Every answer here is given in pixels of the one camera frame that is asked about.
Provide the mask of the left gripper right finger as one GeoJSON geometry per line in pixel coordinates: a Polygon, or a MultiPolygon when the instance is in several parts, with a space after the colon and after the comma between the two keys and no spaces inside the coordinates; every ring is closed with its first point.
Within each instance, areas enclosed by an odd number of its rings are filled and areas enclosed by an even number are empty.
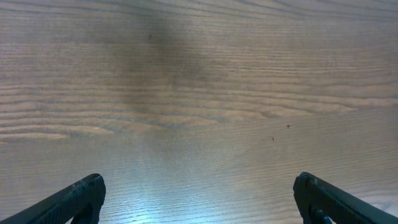
{"type": "Polygon", "coordinates": [[[304,224],[397,223],[397,217],[308,172],[296,177],[293,191],[304,224]]]}

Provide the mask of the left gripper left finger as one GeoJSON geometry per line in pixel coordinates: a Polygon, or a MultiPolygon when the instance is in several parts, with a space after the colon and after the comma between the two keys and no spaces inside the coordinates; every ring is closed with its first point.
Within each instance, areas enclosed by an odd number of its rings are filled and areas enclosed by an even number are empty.
{"type": "Polygon", "coordinates": [[[106,186],[99,174],[90,174],[37,204],[1,221],[1,224],[97,224],[106,186]]]}

